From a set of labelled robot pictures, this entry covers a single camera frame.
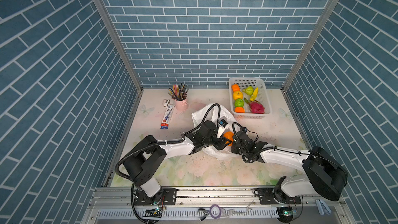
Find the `orange fruit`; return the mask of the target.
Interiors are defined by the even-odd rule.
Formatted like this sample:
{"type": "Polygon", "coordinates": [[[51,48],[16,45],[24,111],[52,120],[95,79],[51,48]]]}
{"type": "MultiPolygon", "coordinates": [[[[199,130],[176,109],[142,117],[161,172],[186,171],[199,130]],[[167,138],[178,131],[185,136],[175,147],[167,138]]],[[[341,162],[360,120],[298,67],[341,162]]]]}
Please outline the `orange fruit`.
{"type": "Polygon", "coordinates": [[[234,109],[234,112],[236,112],[236,113],[245,113],[245,109],[243,107],[238,106],[238,107],[236,107],[234,109]]]}
{"type": "Polygon", "coordinates": [[[223,134],[224,138],[228,140],[227,144],[228,146],[232,146],[233,141],[234,141],[234,133],[231,131],[228,131],[223,134]]]}
{"type": "Polygon", "coordinates": [[[233,84],[233,85],[231,86],[231,89],[233,90],[233,92],[240,91],[240,87],[239,87],[239,85],[237,85],[237,84],[233,84]]]}

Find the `pink dragon fruit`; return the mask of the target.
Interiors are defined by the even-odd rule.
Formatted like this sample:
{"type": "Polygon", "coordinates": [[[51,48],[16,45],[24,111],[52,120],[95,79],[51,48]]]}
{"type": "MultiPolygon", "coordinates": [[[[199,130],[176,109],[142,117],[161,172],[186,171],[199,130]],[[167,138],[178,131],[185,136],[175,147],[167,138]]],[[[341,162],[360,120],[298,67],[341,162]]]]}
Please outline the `pink dragon fruit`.
{"type": "Polygon", "coordinates": [[[244,101],[246,104],[249,105],[250,111],[253,114],[264,114],[265,113],[265,108],[264,106],[257,100],[250,101],[244,98],[244,101]]]}

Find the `green fruit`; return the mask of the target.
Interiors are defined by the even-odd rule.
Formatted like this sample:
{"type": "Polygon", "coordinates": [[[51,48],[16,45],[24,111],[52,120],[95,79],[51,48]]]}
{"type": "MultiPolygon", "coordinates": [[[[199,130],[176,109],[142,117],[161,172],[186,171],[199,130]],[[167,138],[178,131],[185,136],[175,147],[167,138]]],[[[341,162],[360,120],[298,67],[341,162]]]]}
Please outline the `green fruit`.
{"type": "Polygon", "coordinates": [[[243,99],[236,99],[234,102],[234,107],[244,107],[245,101],[243,99]]]}

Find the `yellow fruit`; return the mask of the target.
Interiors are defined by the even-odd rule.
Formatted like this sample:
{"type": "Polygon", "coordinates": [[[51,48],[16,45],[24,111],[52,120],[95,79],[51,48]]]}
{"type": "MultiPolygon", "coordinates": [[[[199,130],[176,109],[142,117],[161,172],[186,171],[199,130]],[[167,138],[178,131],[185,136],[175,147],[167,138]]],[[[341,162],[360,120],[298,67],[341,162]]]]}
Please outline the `yellow fruit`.
{"type": "Polygon", "coordinates": [[[241,92],[241,91],[234,91],[233,92],[233,100],[238,100],[238,99],[243,99],[244,98],[244,95],[243,95],[243,93],[241,92]]]}

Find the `green pear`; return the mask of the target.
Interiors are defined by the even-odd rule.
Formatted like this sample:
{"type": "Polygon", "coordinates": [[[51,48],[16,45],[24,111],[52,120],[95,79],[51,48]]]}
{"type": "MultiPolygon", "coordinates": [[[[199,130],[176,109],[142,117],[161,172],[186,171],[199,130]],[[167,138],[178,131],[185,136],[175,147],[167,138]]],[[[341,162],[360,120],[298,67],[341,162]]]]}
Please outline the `green pear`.
{"type": "Polygon", "coordinates": [[[248,86],[243,90],[243,92],[249,96],[252,96],[254,93],[255,89],[252,86],[248,86]]]}

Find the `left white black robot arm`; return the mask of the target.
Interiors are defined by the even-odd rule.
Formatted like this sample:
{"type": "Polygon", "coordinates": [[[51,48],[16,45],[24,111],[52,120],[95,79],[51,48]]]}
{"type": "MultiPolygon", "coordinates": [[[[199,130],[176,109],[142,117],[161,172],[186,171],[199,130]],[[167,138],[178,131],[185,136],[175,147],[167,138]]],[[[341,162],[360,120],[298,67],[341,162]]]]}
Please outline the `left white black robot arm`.
{"type": "Polygon", "coordinates": [[[147,197],[159,197],[163,189],[153,176],[162,162],[172,157],[195,154],[209,146],[223,150],[232,143],[223,137],[227,125],[228,122],[224,119],[217,123],[202,121],[192,130],[183,133],[182,138],[171,141],[160,141],[148,135],[117,162],[115,173],[130,180],[147,197]]]}

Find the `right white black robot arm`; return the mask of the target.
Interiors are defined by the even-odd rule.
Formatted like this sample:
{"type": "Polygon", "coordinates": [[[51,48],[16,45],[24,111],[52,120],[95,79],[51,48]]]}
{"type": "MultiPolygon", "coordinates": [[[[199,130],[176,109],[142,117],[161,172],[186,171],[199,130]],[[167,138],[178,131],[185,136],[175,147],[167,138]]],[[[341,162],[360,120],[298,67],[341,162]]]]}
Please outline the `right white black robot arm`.
{"type": "Polygon", "coordinates": [[[304,195],[319,195],[330,201],[338,201],[348,182],[348,172],[323,148],[294,150],[272,146],[252,140],[246,131],[233,135],[232,152],[242,156],[246,163],[278,164],[300,172],[300,175],[283,175],[274,186],[277,202],[304,195]]]}

